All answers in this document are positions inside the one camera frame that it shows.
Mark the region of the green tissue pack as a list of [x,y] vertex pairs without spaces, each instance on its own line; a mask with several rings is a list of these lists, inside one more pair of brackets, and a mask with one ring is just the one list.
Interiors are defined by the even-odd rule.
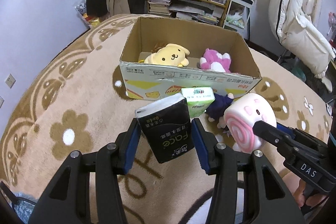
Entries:
[[202,115],[215,100],[211,87],[182,88],[181,93],[187,100],[191,119]]

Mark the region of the pink white plush toy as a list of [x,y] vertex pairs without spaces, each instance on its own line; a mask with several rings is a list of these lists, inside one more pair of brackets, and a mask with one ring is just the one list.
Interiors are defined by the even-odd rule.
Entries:
[[229,53],[221,54],[216,50],[207,48],[199,60],[199,68],[206,71],[231,73],[231,56]]

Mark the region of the black tissue pack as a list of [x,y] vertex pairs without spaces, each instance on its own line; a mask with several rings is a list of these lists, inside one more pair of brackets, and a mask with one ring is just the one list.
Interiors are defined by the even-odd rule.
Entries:
[[181,93],[137,109],[135,117],[160,164],[194,148],[189,108]]

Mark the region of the cream hanging coat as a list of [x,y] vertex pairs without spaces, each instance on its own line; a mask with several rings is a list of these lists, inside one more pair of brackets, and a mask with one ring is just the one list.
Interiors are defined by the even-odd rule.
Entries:
[[332,92],[333,86],[326,72],[335,53],[317,29],[321,5],[322,0],[270,0],[269,24],[278,42]]

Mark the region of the pink swiss roll plush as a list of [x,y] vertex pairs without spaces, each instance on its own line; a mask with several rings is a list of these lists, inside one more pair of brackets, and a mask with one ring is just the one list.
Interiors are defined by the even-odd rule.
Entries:
[[256,94],[248,93],[233,102],[224,112],[223,120],[235,140],[235,151],[251,153],[263,146],[264,141],[253,133],[258,121],[276,127],[274,111],[268,101]]

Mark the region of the stack of books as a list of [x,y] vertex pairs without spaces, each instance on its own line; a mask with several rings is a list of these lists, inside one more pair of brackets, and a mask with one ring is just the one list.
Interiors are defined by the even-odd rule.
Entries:
[[171,11],[169,7],[172,0],[148,0],[149,5],[149,14],[162,16],[162,17],[171,17]]

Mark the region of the yellow dog plush toy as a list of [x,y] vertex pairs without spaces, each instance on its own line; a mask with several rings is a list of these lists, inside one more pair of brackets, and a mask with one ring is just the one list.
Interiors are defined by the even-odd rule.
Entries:
[[189,60],[187,56],[190,54],[189,50],[178,44],[169,43],[165,47],[152,53],[145,60],[145,64],[152,65],[167,65],[174,67],[187,67]]

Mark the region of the beige patterned plush rug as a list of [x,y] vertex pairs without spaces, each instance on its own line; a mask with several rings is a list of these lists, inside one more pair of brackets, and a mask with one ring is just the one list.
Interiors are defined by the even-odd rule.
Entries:
[[[136,15],[118,15],[61,52],[24,94],[1,139],[1,180],[15,193],[39,198],[73,150],[94,152],[126,130],[137,108],[161,93],[145,85],[141,98],[123,84],[119,59]],[[231,32],[240,66],[261,73],[254,92],[269,101],[276,119],[327,141],[331,116],[321,97]],[[132,169],[118,178],[129,223],[205,223],[213,193],[195,151],[159,164],[141,139]]]

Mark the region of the white small rack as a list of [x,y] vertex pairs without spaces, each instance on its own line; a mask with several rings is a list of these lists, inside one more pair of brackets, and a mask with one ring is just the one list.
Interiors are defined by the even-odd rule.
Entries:
[[223,28],[244,36],[255,0],[230,0]]

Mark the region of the cardboard storage box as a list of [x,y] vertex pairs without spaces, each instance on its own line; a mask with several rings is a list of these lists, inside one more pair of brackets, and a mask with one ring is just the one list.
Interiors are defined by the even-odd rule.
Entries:
[[[145,64],[144,60],[167,44],[187,48],[187,67]],[[199,60],[209,48],[231,56],[231,73],[206,71]],[[260,70],[240,34],[195,21],[139,17],[120,56],[120,69],[130,98],[158,100],[182,88],[211,87],[215,93],[236,98],[250,92],[260,81]]]

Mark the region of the white wall socket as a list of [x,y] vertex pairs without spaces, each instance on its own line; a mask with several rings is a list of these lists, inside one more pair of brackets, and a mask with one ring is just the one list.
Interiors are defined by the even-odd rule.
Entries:
[[4,99],[0,96],[0,108],[2,107],[3,103],[4,103]]
[[11,89],[13,85],[15,84],[16,79],[12,74],[9,74],[7,78],[5,79],[5,84]]

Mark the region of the purple haired doll plush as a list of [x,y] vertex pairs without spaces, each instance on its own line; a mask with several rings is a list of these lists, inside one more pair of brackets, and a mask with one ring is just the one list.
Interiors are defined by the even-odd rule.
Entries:
[[217,121],[217,128],[225,129],[227,127],[226,122],[224,121],[224,112],[232,102],[234,101],[234,95],[228,93],[225,96],[220,94],[214,94],[215,100],[206,108],[206,114],[208,116],[209,122]]

